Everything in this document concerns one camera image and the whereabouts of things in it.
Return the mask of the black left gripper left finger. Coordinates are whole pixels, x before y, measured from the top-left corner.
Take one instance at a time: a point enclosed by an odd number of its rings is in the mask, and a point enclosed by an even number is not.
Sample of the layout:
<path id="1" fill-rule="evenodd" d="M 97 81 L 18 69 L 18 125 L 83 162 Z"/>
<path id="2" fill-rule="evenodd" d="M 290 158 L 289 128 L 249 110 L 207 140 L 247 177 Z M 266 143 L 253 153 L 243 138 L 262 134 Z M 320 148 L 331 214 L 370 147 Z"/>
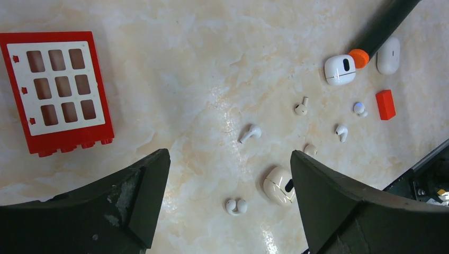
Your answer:
<path id="1" fill-rule="evenodd" d="M 170 168 L 167 149 L 45 202 L 1 207 L 1 253 L 145 253 Z"/>

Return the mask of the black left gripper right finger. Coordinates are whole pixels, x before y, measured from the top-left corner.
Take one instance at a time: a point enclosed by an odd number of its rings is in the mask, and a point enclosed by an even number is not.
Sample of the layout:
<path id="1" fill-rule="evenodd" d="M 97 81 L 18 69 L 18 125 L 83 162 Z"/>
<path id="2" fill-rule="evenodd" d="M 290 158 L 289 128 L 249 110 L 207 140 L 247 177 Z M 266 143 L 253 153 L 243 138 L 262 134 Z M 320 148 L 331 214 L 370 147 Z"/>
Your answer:
<path id="1" fill-rule="evenodd" d="M 448 253 L 448 208 L 343 175 L 302 151 L 290 159 L 312 253 Z"/>

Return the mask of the white stem earbud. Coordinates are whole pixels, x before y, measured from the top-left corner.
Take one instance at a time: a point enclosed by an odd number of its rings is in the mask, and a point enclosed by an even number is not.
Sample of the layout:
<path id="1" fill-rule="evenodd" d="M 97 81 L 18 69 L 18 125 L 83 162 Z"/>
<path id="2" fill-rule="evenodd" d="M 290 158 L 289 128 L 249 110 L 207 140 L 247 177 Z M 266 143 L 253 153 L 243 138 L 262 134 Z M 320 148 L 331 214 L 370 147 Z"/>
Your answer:
<path id="1" fill-rule="evenodd" d="M 245 143 L 249 138 L 260 138 L 261 135 L 262 129 L 260 128 L 260 126 L 253 124 L 246 132 L 241 135 L 239 142 Z"/>
<path id="2" fill-rule="evenodd" d="M 348 136 L 348 128 L 345 125 L 338 125 L 335 130 L 336 135 L 339 136 L 340 142 L 344 143 L 346 142 L 347 136 Z"/>

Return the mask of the white clip earbud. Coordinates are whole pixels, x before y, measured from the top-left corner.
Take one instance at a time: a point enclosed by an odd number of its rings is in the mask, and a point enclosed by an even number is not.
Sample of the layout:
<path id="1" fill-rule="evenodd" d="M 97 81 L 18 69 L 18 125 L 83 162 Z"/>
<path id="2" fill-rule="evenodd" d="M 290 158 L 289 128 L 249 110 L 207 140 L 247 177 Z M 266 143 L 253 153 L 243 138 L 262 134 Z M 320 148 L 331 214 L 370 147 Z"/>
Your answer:
<path id="1" fill-rule="evenodd" d="M 225 208 L 228 214 L 239 216 L 247 212 L 248 204 L 244 199 L 229 199 L 225 204 Z"/>
<path id="2" fill-rule="evenodd" d="M 365 105 L 361 102 L 356 102 L 354 104 L 353 112 L 359 117 L 366 117 L 368 115 Z"/>

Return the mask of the white charging case gold trim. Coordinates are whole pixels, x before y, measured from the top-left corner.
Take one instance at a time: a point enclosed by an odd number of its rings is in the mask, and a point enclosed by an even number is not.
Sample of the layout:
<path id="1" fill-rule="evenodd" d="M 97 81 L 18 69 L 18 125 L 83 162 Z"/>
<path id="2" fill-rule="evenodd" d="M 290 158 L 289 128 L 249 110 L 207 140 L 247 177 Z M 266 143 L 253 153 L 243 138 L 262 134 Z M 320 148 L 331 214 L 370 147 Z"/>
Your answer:
<path id="1" fill-rule="evenodd" d="M 354 59 L 350 55 L 337 55 L 326 60 L 324 64 L 325 79 L 332 86 L 345 85 L 356 76 Z"/>

